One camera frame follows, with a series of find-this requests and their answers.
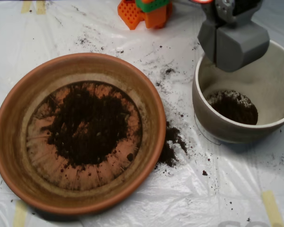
pot rim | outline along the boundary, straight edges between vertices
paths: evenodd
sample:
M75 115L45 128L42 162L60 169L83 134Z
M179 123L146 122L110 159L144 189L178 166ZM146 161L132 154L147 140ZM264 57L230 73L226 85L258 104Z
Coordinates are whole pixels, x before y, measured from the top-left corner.
M164 112L164 107L162 100L155 88L155 86L151 83L151 81L145 76L144 73L142 73L139 69L131 65L130 63L121 60L117 57L109 56L106 54L100 54L100 53L75 53L75 54L68 54L64 55L52 60L49 60L42 65L36 67L35 69L31 70L29 73L27 73L8 93L6 96L5 100L3 101L3 104L0 107L0 125L2 122L2 114L5 111L8 111L8 105L10 98L16 93L19 89L21 89L22 84L25 83L26 80L29 78L33 77L36 72L43 70L43 68L48 67L50 65L55 65L59 62L62 62L64 60L71 60L71 59L76 59L76 58L82 58L82 57L88 57L88 58L98 58L98 59L104 59L104 60L111 60L114 62L117 62L119 64L122 64L124 67L129 68L133 74L137 77L140 77L148 86L154 101L156 103L156 107L159 112L159 121L158 121L158 126L159 126L159 133L158 133L158 142L154 148L153 155L150 159L150 161L147 163L146 167L144 168L143 172L133 180L133 182L126 187L123 191L119 192L118 194L114 195L113 197L110 197L104 201L101 201L96 204L91 204L88 206L84 207L75 207L75 208L63 208L63 207L58 207L58 206L53 206L49 205L47 203L44 203L43 201L38 201L34 197L27 195L24 193L21 188L17 187L11 180L8 172L4 168L4 163L2 160L2 157L0 156L0 174L3 178L3 180L6 182L8 187L23 201L25 201L27 204L49 212L49 213L54 213L54 214L59 214L59 215L80 215L80 214L87 214L87 213L92 213L92 212L97 212L101 211L104 209L107 209L109 207L112 207L113 205L119 203L120 201L124 200L126 197L128 197L132 192L134 192L141 184L144 182L144 180L148 177L148 175L153 171L159 156L162 151L163 143L164 143L164 138L165 138L165 131L166 131L166 117L165 117L165 112Z
M276 47L278 47L279 49L281 49L282 51L284 51L284 47L282 47L280 44L278 44L277 42L270 40L270 44L269 45L275 45ZM234 124L236 126L239 127L243 127L243 128L247 128L247 129L265 129L265 128L271 128L271 127L275 127L277 125L282 125L284 123L284 118L273 122L273 123L269 123L269 124L262 124L262 125L249 125L249 124L242 124L242 123L238 123L235 122L233 120L230 120L226 117L224 117L223 115L219 114L215 109L212 108L211 105L209 105L209 103L207 102L207 100L205 99L205 97L203 96L203 93L200 89L200 85L199 85L199 69L200 69L200 65L201 62L203 61L203 59L205 58L205 54L203 53L202 57L199 59L197 67L195 69L195 82L196 82L196 87L197 87L197 91L202 99L202 101L205 103L205 105L218 117L222 118L223 120L227 121L228 123Z

tape strip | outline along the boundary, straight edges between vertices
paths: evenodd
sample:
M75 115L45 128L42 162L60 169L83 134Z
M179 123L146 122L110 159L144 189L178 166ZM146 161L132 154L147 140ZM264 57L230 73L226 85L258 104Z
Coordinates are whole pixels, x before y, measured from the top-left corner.
M27 205L22 201L16 201L16 212L14 216L13 227L24 227L27 217Z
M21 13L27 13L30 10L32 1L23 1Z
M36 8L37 8L36 13L38 15L45 14L46 13L46 10L45 10L45 0L36 1Z
M272 227L284 227L282 216L279 212L278 206L275 202L275 196L272 191L262 193L263 203L266 208L270 224Z

terracotta pot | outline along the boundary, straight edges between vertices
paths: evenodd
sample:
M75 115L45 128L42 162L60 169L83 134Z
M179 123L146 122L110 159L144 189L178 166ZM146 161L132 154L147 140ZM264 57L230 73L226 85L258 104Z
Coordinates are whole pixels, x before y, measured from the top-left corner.
M79 81L100 81L124 91L140 114L142 138L135 147L124 144L100 165L63 168L67 159L47 144L45 132L34 134L50 118L34 116L49 95ZM62 215L101 211L129 196L150 174L163 147L165 128L160 96L137 68L104 54L66 55L29 72L4 100L0 174L18 197L37 209Z

dark soil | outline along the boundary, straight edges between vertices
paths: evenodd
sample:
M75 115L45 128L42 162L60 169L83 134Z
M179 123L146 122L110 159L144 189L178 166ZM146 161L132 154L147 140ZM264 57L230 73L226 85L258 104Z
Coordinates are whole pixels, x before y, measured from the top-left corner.
M168 70L165 71L166 74L170 74L171 72L175 72L175 70L172 69L172 68L170 68L170 69L168 69Z
M73 167L100 164L118 141L127 137L128 130L129 112L121 99L110 95L98 98L82 85L83 82L68 85L70 93L55 113L54 122L42 128L51 132L47 143L55 145L57 154L68 159ZM123 91L113 87L111 93L115 91L130 100ZM47 103L55 112L56 103L51 98Z
M224 117L242 124L256 125L258 113L255 105L248 99L248 105L240 102L241 97L237 98L222 95L221 100L212 104L212 107Z
M129 153L128 155L127 155L127 160L128 161L133 161L133 154L132 153Z
M175 156L174 149L170 147L168 141L172 141L174 144L178 143L185 153L187 153L187 148L186 143L179 136L180 130L175 127L171 128L169 125L169 122L166 122L165 141L158 163L164 163L170 167L173 167L175 161L177 161L177 158Z

plastic sheet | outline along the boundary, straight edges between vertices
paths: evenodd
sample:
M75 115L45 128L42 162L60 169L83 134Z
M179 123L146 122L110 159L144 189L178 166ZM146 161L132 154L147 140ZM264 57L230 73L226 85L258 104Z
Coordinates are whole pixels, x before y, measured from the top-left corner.
M59 223L25 208L23 226L267 227L261 199L267 190L273 191L284 221L284 127L255 143L230 145L210 137L194 119L192 78L203 53L197 40L204 20L199 6L175 0L166 28L147 30L141 23L129 31L118 17L118 3L46 1L42 14L34 1L27 13L21 13L22 1L0 1L0 105L16 82L43 62L77 52L110 54L155 84L188 154L174 145L175 167L159 165L128 199L104 213ZM284 46L284 0L266 0L254 21ZM167 74L168 69L174 72ZM17 201L0 176L0 227L15 226Z

